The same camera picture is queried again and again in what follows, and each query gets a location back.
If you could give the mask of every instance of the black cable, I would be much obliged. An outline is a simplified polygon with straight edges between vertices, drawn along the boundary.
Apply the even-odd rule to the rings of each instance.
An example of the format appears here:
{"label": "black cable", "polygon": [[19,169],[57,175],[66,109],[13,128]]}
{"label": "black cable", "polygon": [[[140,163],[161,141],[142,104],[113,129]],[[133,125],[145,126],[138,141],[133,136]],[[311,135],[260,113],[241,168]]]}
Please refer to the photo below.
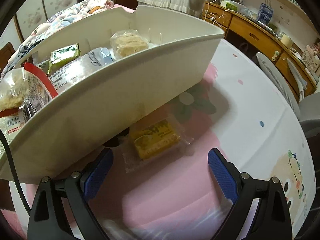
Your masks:
{"label": "black cable", "polygon": [[6,137],[4,136],[3,132],[1,131],[1,129],[0,129],[0,141],[2,142],[4,150],[5,150],[6,154],[7,154],[8,163],[9,163],[10,170],[11,170],[11,173],[12,173],[13,181],[16,184],[17,191],[19,193],[20,199],[21,199],[21,201],[22,201],[22,203],[24,205],[24,208],[26,209],[28,215],[30,215],[31,209],[30,209],[29,204],[28,204],[28,202],[26,200],[26,197],[25,197],[25,195],[24,195],[24,193],[22,191],[22,188],[21,188],[21,185],[20,185],[20,182],[19,182],[19,178],[18,178],[18,175],[17,175],[17,171],[16,171],[16,168],[14,166],[14,162],[13,162],[13,158],[12,158],[12,155],[11,155],[11,150],[10,150],[8,141],[7,141]]}

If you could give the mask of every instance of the tablecloth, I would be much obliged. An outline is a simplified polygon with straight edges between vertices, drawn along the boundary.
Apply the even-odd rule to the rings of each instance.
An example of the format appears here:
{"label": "tablecloth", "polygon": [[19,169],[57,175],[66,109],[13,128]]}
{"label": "tablecloth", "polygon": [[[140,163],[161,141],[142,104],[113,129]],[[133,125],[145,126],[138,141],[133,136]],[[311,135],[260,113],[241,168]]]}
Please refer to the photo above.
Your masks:
{"label": "tablecloth", "polygon": [[[167,114],[194,138],[190,152],[181,155],[172,151],[126,173],[120,147],[113,148],[114,165],[96,198],[89,202],[109,234],[122,240],[210,239],[231,208],[208,167],[208,151],[214,147],[240,172],[257,179],[280,179],[293,236],[298,233],[316,192],[312,158],[292,109],[257,65],[222,40],[203,80],[142,122],[151,124]],[[86,161],[82,162],[66,175],[83,167]],[[25,210],[14,184],[10,187],[26,231]],[[30,204],[36,187],[23,185]],[[254,201],[239,239],[246,235],[256,205]],[[67,205],[66,209],[76,236],[81,237]]]}

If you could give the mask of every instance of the metal screw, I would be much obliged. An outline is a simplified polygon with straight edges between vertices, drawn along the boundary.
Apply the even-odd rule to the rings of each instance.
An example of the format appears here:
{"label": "metal screw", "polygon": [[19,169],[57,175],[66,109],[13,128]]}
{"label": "metal screw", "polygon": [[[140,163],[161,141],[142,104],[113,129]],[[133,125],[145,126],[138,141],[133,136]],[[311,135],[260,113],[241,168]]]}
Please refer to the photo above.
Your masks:
{"label": "metal screw", "polygon": [[42,182],[46,183],[47,181],[49,180],[49,177],[48,176],[45,176],[41,179]]}
{"label": "metal screw", "polygon": [[80,176],[80,172],[79,171],[75,171],[71,174],[71,177],[73,177],[74,179],[78,178]]}
{"label": "metal screw", "polygon": [[273,181],[274,183],[279,183],[279,179],[278,179],[277,177],[272,177],[272,181]]}
{"label": "metal screw", "polygon": [[246,172],[243,172],[243,173],[241,173],[241,177],[242,177],[243,179],[249,179],[249,178],[250,178],[250,175],[249,175],[248,173],[246,173]]}

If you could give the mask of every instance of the cartoon face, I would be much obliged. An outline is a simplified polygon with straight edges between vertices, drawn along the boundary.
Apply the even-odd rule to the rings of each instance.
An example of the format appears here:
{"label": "cartoon face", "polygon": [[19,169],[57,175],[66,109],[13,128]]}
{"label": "cartoon face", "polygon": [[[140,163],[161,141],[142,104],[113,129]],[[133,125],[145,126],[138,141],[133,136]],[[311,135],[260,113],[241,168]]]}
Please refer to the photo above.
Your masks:
{"label": "cartoon face", "polygon": [[273,167],[271,176],[278,177],[281,182],[290,211],[291,223],[294,224],[304,190],[296,153],[288,151],[287,154],[280,157]]}

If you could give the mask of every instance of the green snack package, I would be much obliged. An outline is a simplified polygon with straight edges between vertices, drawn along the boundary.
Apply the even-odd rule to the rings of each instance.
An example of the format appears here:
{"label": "green snack package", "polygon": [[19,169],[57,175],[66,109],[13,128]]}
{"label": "green snack package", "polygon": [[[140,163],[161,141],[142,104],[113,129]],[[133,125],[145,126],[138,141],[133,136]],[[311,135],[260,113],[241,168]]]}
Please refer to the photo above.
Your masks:
{"label": "green snack package", "polygon": [[51,52],[48,75],[52,75],[64,65],[80,56],[79,44],[66,46]]}

